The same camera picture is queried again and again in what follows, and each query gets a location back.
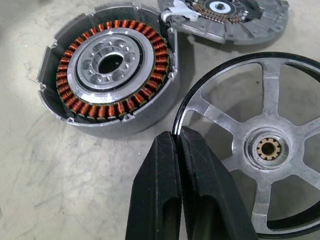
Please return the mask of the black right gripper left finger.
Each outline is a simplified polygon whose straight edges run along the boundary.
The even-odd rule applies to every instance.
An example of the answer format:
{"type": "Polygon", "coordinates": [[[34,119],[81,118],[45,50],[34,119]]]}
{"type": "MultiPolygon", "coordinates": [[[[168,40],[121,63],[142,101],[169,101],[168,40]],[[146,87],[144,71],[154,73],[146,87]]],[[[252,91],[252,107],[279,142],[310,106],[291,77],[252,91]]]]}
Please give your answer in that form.
{"type": "Polygon", "coordinates": [[[165,131],[153,140],[133,180],[125,240],[179,240],[181,211],[177,148],[165,131]]]}

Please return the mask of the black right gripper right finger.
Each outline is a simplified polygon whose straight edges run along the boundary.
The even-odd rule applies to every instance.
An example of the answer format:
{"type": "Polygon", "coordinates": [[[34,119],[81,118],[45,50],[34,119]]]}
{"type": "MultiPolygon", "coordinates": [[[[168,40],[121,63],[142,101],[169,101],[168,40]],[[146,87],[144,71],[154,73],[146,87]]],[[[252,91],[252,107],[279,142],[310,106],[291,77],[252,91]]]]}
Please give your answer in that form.
{"type": "Polygon", "coordinates": [[[182,128],[178,163],[188,240],[258,240],[232,175],[199,132],[182,128]]]}

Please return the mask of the silver spoked rotor black rim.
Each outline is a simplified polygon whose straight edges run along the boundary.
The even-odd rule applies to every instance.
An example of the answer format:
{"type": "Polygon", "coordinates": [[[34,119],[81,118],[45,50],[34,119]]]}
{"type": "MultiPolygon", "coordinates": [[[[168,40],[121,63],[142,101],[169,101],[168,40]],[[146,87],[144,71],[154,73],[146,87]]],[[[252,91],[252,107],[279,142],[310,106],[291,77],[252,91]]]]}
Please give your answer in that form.
{"type": "Polygon", "coordinates": [[[257,184],[251,220],[263,239],[300,237],[320,230],[320,200],[309,209],[278,220],[268,219],[271,186],[295,175],[320,191],[320,173],[303,161],[305,141],[320,134],[320,117],[294,125],[278,113],[283,66],[298,69],[320,83],[320,62],[285,52],[258,52],[229,60],[203,76],[187,93],[176,114],[172,133],[179,136],[185,115],[194,111],[232,134],[232,156],[223,161],[229,171],[240,170],[257,184]],[[238,122],[202,97],[217,77],[237,67],[262,68],[262,112],[238,122]]]}

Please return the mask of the grey round motor lid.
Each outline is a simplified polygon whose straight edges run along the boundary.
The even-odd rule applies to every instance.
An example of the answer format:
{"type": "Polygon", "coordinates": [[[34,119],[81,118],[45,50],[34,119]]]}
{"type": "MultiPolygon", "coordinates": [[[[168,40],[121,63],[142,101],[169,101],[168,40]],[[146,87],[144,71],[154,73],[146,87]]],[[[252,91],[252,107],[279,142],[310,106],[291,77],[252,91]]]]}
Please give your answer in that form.
{"type": "Polygon", "coordinates": [[[161,19],[172,28],[216,43],[266,43],[289,18],[286,0],[157,0],[161,19]]]}

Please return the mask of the motor housing with copper windings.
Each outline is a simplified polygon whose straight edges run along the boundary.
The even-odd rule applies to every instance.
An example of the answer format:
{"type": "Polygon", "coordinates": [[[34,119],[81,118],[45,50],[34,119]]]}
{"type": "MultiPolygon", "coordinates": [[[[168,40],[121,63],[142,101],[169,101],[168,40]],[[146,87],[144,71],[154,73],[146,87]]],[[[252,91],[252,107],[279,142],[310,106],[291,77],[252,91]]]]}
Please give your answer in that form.
{"type": "Polygon", "coordinates": [[[179,89],[178,33],[146,5],[107,3],[68,22],[45,49],[39,96],[89,135],[119,137],[160,121],[179,89]]]}

